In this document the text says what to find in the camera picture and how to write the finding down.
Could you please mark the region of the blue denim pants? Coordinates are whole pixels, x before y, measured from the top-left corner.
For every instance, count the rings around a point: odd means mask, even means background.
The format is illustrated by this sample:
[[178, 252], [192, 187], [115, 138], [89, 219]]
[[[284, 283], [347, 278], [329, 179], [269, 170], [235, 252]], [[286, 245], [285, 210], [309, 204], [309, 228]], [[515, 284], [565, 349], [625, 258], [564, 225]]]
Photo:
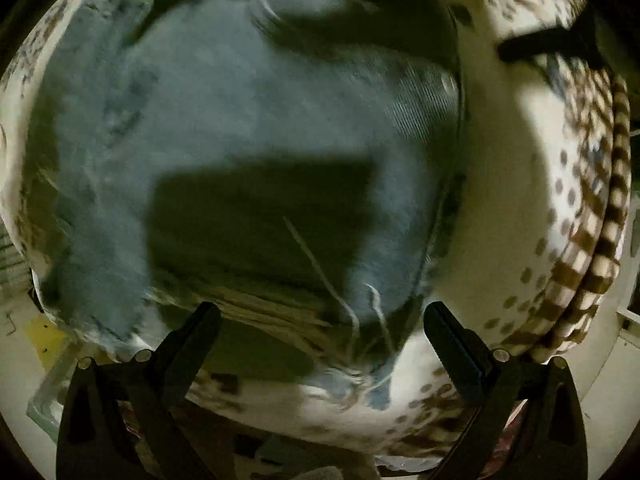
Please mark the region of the blue denim pants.
[[459, 147], [444, 0], [82, 0], [32, 112], [62, 238], [43, 303], [109, 344], [145, 299], [284, 339], [233, 359], [390, 406]]

